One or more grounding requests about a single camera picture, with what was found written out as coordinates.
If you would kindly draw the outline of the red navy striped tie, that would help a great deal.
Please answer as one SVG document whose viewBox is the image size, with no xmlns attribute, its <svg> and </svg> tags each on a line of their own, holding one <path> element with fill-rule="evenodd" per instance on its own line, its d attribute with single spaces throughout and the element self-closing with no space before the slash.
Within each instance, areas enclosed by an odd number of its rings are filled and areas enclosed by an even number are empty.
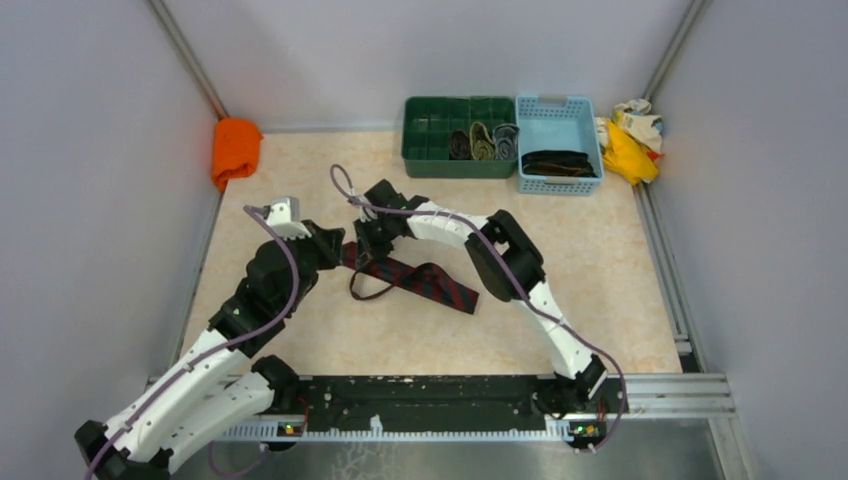
<svg viewBox="0 0 848 480">
<path fill-rule="evenodd" d="M 352 271 L 348 289 L 356 301 L 376 300 L 394 289 L 401 289 L 469 315 L 473 315 L 478 306 L 479 292 L 457 281 L 437 264 L 427 262 L 413 267 L 391 257 L 369 260 L 360 255 L 355 242 L 343 245 L 341 259 Z M 370 294 L 358 292 L 355 283 L 360 275 L 381 280 L 386 286 Z"/>
</svg>

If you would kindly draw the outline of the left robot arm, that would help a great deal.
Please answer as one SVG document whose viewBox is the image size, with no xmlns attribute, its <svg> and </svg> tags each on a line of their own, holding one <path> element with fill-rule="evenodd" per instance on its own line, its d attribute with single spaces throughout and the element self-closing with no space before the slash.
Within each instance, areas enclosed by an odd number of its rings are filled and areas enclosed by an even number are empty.
<svg viewBox="0 0 848 480">
<path fill-rule="evenodd" d="M 298 374 L 258 358 L 286 318 L 341 264 L 345 231 L 304 220 L 296 235 L 262 244 L 234 294 L 176 364 L 129 407 L 89 420 L 74 438 L 88 479 L 167 479 L 195 452 L 255 414 L 305 407 Z"/>
</svg>

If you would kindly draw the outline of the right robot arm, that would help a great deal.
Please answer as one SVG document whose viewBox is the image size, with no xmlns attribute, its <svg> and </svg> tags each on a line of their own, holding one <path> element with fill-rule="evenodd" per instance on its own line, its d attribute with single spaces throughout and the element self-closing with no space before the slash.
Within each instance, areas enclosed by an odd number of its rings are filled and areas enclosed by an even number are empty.
<svg viewBox="0 0 848 480">
<path fill-rule="evenodd" d="M 547 281 L 543 255 L 511 213 L 459 212 L 426 197 L 406 198 L 386 180 L 360 196 L 343 194 L 361 210 L 358 238 L 373 257 L 398 237 L 465 250 L 487 292 L 526 311 L 546 339 L 567 406 L 588 412 L 599 403 L 608 370 L 599 351 L 566 319 Z"/>
</svg>

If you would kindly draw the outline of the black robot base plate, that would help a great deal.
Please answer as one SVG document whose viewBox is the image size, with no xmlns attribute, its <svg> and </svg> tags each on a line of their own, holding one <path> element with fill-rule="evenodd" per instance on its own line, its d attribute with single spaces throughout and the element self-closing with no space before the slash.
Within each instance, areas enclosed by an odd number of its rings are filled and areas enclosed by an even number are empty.
<svg viewBox="0 0 848 480">
<path fill-rule="evenodd" d="M 583 397 L 553 375 L 314 376 L 267 412 L 301 417 L 309 433 L 501 434 L 541 433 L 572 414 L 612 420 L 627 409 L 615 377 Z"/>
</svg>

